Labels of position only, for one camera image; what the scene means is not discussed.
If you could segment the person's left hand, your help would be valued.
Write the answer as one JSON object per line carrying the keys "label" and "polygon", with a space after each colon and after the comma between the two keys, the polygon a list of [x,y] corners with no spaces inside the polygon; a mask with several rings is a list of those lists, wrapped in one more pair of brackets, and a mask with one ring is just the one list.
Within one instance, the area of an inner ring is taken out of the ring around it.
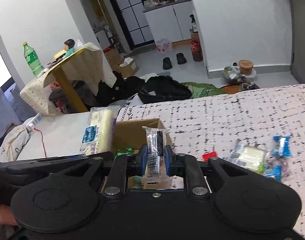
{"label": "person's left hand", "polygon": [[0,226],[18,226],[9,206],[0,204]]}

